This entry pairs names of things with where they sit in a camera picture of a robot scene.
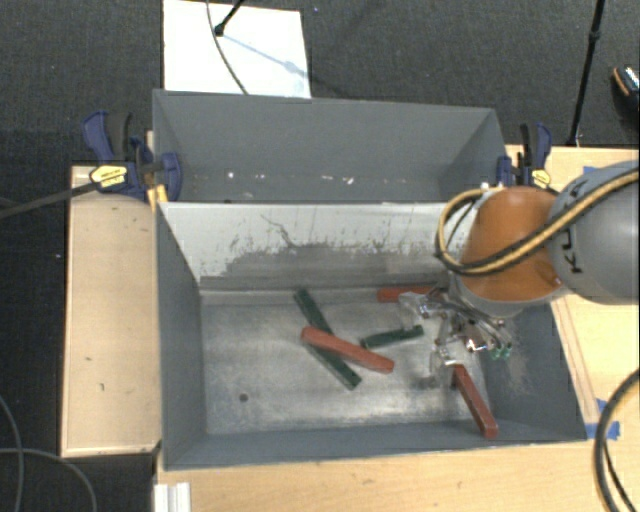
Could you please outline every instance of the blue clamp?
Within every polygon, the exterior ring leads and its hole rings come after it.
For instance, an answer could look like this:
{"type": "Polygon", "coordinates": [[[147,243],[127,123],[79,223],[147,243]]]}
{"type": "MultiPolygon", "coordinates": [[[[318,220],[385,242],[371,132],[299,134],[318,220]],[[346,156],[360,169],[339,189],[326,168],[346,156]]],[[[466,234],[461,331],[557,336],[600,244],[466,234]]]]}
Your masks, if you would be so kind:
{"type": "Polygon", "coordinates": [[[505,187],[524,185],[546,188],[550,178],[544,166],[551,154],[551,132],[542,123],[536,123],[536,143],[533,148],[529,127],[526,124],[520,125],[520,132],[523,151],[518,153],[517,165],[514,166],[508,156],[500,156],[496,168],[496,182],[502,183],[505,187]]]}
{"type": "Polygon", "coordinates": [[[176,201],[182,189],[182,169],[175,153],[163,153],[160,162],[144,141],[128,137],[129,114],[111,114],[98,110],[82,122],[85,144],[91,149],[100,167],[90,177],[99,192],[123,194],[140,201],[147,200],[151,185],[145,174],[154,174],[155,184],[164,184],[167,197],[176,201]]]}

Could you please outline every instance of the black cable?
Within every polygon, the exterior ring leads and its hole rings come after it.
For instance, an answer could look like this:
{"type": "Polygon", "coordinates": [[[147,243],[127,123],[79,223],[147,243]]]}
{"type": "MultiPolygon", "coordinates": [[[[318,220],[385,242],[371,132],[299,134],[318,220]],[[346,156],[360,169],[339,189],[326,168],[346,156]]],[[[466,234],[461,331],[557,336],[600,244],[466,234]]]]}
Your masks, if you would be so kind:
{"type": "Polygon", "coordinates": [[[472,199],[471,201],[469,201],[469,206],[467,206],[467,209],[456,221],[455,225],[453,226],[453,229],[451,230],[451,234],[449,235],[449,239],[447,240],[447,245],[445,246],[447,249],[449,248],[449,245],[451,245],[451,240],[453,240],[453,236],[456,234],[456,231],[458,231],[460,224],[462,224],[462,221],[467,217],[467,215],[469,215],[469,212],[472,210],[474,204],[476,204],[475,199],[472,199]]]}
{"type": "MultiPolygon", "coordinates": [[[[17,452],[18,450],[15,448],[0,448],[0,455],[12,455],[17,452]]],[[[87,478],[87,475],[85,475],[78,466],[76,466],[72,462],[69,462],[68,460],[63,459],[62,457],[58,457],[53,453],[43,452],[42,450],[34,450],[33,448],[23,448],[22,453],[26,455],[33,455],[35,457],[40,457],[42,459],[52,460],[62,465],[63,467],[69,469],[70,471],[72,471],[87,489],[87,493],[91,498],[91,509],[93,510],[93,512],[98,512],[98,499],[96,498],[96,493],[93,490],[93,486],[91,485],[91,482],[87,478]]]]}
{"type": "Polygon", "coordinates": [[[627,506],[627,508],[631,512],[636,512],[636,509],[633,506],[633,503],[631,503],[631,500],[627,495],[627,491],[624,489],[624,486],[622,485],[622,482],[618,477],[616,468],[613,466],[613,462],[611,461],[611,455],[609,454],[609,443],[607,443],[606,439],[604,440],[604,457],[607,460],[607,470],[609,471],[609,475],[611,475],[611,480],[613,480],[613,483],[616,486],[616,489],[618,490],[618,494],[620,494],[622,501],[624,501],[624,504],[627,506]]]}
{"type": "Polygon", "coordinates": [[[15,512],[20,512],[22,494],[24,492],[24,448],[22,446],[22,438],[20,437],[20,431],[18,430],[16,420],[13,417],[13,414],[11,414],[11,409],[9,409],[7,402],[4,401],[2,396],[0,396],[0,407],[2,407],[7,420],[9,420],[9,425],[11,425],[11,430],[13,431],[13,442],[16,445],[14,453],[18,456],[18,487],[16,489],[16,501],[13,510],[15,512]]]}
{"type": "MultiPolygon", "coordinates": [[[[529,258],[533,254],[535,254],[537,251],[542,249],[542,247],[544,247],[544,244],[546,244],[550,238],[555,236],[555,234],[551,235],[551,237],[549,237],[549,239],[543,240],[541,243],[537,244],[535,247],[532,247],[530,251],[524,253],[519,258],[516,258],[513,261],[511,261],[509,263],[506,263],[504,265],[501,265],[499,268],[496,268],[496,269],[493,269],[493,270],[487,270],[487,271],[484,271],[484,272],[468,272],[468,270],[471,270],[471,269],[474,269],[474,268],[478,268],[478,267],[483,267],[483,266],[485,266],[485,265],[487,265],[489,263],[493,263],[494,261],[502,259],[503,257],[509,255],[512,252],[517,251],[518,249],[520,249],[524,245],[529,244],[540,233],[545,231],[549,225],[553,224],[558,219],[560,219],[568,210],[577,208],[579,205],[581,205],[582,203],[585,203],[587,201],[592,201],[592,196],[597,195],[598,193],[600,193],[600,189],[604,188],[605,186],[607,186],[608,184],[610,184],[610,183],[612,183],[614,181],[619,180],[620,178],[623,178],[625,176],[630,176],[631,174],[634,174],[634,173],[637,173],[637,172],[638,172],[638,168],[634,167],[633,169],[630,169],[627,172],[625,172],[623,174],[620,174],[618,176],[615,176],[614,178],[612,178],[612,179],[600,184],[595,189],[590,190],[589,192],[585,193],[583,196],[581,196],[578,199],[576,199],[575,202],[571,205],[570,208],[567,208],[565,210],[559,211],[556,215],[554,215],[552,218],[550,218],[545,224],[540,226],[535,231],[531,232],[525,238],[519,240],[518,242],[514,242],[513,244],[505,247],[504,249],[496,252],[495,254],[492,254],[491,256],[488,256],[488,257],[483,258],[481,260],[473,261],[473,262],[470,262],[470,263],[465,263],[465,264],[461,264],[461,265],[454,265],[454,264],[452,264],[451,262],[449,262],[448,260],[446,260],[446,259],[444,259],[442,257],[443,248],[441,247],[441,244],[440,244],[440,241],[439,241],[439,237],[436,236],[436,241],[435,241],[436,257],[438,257],[442,261],[442,263],[444,264],[444,266],[447,269],[451,270],[452,272],[454,272],[456,274],[463,275],[463,276],[464,275],[469,275],[469,276],[479,277],[479,276],[491,275],[491,274],[496,274],[498,272],[502,272],[503,270],[506,270],[508,268],[511,268],[511,267],[517,265],[518,263],[520,263],[523,260],[529,258]]],[[[595,207],[596,205],[600,204],[602,201],[607,199],[610,196],[611,193],[617,192],[618,190],[620,190],[620,189],[616,189],[613,192],[604,194],[602,197],[593,200],[593,203],[588,207],[588,209],[584,213],[586,213],[587,211],[589,211],[589,209],[595,207]]],[[[451,210],[451,212],[449,212],[449,215],[447,216],[447,219],[445,219],[445,222],[447,222],[451,218],[451,215],[453,215],[456,211],[458,211],[465,204],[466,204],[466,202],[462,202],[460,205],[458,205],[458,208],[451,210]]],[[[584,213],[580,214],[578,217],[573,219],[571,222],[568,222],[566,225],[564,225],[562,227],[562,229],[560,229],[560,231],[562,231],[562,230],[566,229],[567,227],[575,224],[582,217],[582,215],[584,215],[584,213]]]]}
{"type": "Polygon", "coordinates": [[[11,199],[6,199],[5,197],[0,197],[0,207],[2,208],[11,208],[12,206],[17,206],[18,203],[12,201],[11,199]]]}
{"type": "Polygon", "coordinates": [[[249,93],[245,89],[244,85],[242,85],[242,82],[240,81],[238,76],[233,71],[233,68],[231,67],[231,64],[229,64],[229,61],[227,60],[227,58],[224,55],[224,52],[222,51],[222,47],[220,46],[220,41],[218,41],[218,36],[216,35],[216,28],[213,26],[213,21],[211,20],[211,11],[209,9],[209,0],[205,0],[205,3],[207,5],[207,19],[209,20],[209,28],[211,29],[211,36],[213,37],[213,42],[215,43],[216,48],[218,49],[218,53],[220,54],[220,58],[222,59],[222,62],[224,63],[225,67],[227,68],[227,71],[231,75],[231,78],[233,78],[233,81],[236,83],[236,85],[242,91],[242,94],[244,94],[245,96],[248,96],[249,93]]]}
{"type": "Polygon", "coordinates": [[[62,192],[57,192],[49,196],[41,197],[34,201],[29,201],[28,203],[18,204],[17,206],[12,206],[10,208],[0,210],[0,220],[6,219],[7,217],[13,217],[14,215],[18,215],[20,213],[26,213],[42,206],[59,203],[60,201],[69,201],[74,197],[86,194],[87,192],[91,192],[95,189],[95,184],[91,182],[79,187],[75,187],[69,190],[63,190],[62,192]]]}
{"type": "Polygon", "coordinates": [[[96,493],[93,490],[93,486],[91,482],[87,478],[87,476],[78,468],[75,464],[72,464],[68,460],[63,459],[62,457],[58,457],[53,453],[43,452],[42,450],[34,450],[31,448],[24,448],[22,446],[22,438],[20,437],[20,431],[18,430],[18,425],[16,424],[16,420],[11,414],[11,409],[4,401],[2,396],[0,396],[0,408],[4,411],[4,414],[9,421],[9,425],[11,425],[11,430],[13,431],[13,437],[15,439],[15,448],[0,448],[0,455],[17,455],[18,456],[18,487],[16,490],[16,501],[14,506],[15,512],[20,512],[20,508],[22,506],[22,495],[24,493],[24,456],[33,455],[35,457],[45,458],[49,460],[53,460],[58,464],[65,466],[75,473],[75,475],[82,481],[84,486],[91,497],[91,507],[93,512],[98,512],[98,500],[96,498],[96,493]]]}
{"type": "Polygon", "coordinates": [[[607,405],[605,405],[604,409],[602,410],[600,421],[598,421],[598,428],[596,429],[595,443],[593,448],[594,465],[596,470],[596,484],[598,490],[600,491],[600,495],[605,502],[605,505],[611,512],[618,512],[619,509],[613,499],[613,496],[611,495],[611,491],[609,490],[609,484],[607,483],[607,478],[604,470],[603,458],[605,443],[607,442],[607,430],[609,428],[609,423],[611,422],[611,417],[613,416],[615,409],[618,407],[627,392],[633,387],[634,384],[638,382],[639,379],[640,368],[636,369],[622,382],[622,384],[620,384],[618,389],[616,389],[613,395],[611,395],[611,398],[607,402],[607,405]]]}

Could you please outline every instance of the red wooden block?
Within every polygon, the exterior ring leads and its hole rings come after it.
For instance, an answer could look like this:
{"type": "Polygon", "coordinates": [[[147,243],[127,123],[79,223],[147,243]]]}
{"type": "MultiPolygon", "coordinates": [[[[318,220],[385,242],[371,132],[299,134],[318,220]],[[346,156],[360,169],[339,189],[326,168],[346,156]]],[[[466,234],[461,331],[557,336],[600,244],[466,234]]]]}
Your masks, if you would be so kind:
{"type": "Polygon", "coordinates": [[[484,437],[494,439],[498,435],[498,424],[480,393],[478,393],[478,389],[471,380],[469,372],[461,364],[453,365],[453,384],[460,390],[473,419],[476,420],[476,425],[478,425],[484,437]]]}
{"type": "Polygon", "coordinates": [[[307,326],[302,329],[300,339],[376,372],[391,373],[395,366],[395,363],[387,357],[371,352],[359,345],[349,343],[315,327],[307,326]]]}
{"type": "Polygon", "coordinates": [[[380,288],[376,297],[378,302],[398,302],[398,297],[402,293],[413,292],[425,295],[432,289],[432,286],[394,286],[390,288],[380,288]]]}

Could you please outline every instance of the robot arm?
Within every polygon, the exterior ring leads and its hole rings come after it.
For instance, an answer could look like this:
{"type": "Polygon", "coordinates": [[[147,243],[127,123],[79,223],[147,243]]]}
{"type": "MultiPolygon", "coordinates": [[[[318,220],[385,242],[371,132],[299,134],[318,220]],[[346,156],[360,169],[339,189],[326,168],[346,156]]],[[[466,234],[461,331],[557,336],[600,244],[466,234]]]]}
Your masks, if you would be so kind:
{"type": "Polygon", "coordinates": [[[443,211],[436,250],[452,271],[452,298],[492,317],[574,291],[605,304],[638,301],[638,169],[581,176],[559,195],[533,187],[494,193],[478,209],[460,261],[444,224],[483,191],[443,211]]]}

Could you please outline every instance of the black floor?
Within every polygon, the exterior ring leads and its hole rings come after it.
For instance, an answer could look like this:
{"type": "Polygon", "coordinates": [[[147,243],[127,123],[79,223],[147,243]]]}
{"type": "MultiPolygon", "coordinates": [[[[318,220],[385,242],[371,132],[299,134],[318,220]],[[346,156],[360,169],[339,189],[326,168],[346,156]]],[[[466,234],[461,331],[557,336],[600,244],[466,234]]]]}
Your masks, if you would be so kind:
{"type": "MultiPolygon", "coordinates": [[[[303,11],[314,96],[496,109],[505,140],[542,121],[569,134],[594,3],[548,0],[272,0],[303,11]]],[[[637,147],[637,114],[614,101],[611,68],[638,66],[640,4],[609,1],[581,123],[583,145],[637,147]]],[[[128,110],[151,126],[162,85],[160,0],[3,0],[0,3],[0,197],[27,201],[64,188],[91,158],[80,120],[128,110]]],[[[65,206],[0,221],[0,395],[24,444],[57,450],[65,297],[65,206]]],[[[12,445],[0,419],[0,447],[12,445]]],[[[0,512],[12,510],[16,462],[0,456],[0,512]]],[[[145,510],[146,456],[82,467],[100,510],[145,510]]],[[[23,510],[89,510],[62,468],[29,459],[23,510]]]]}

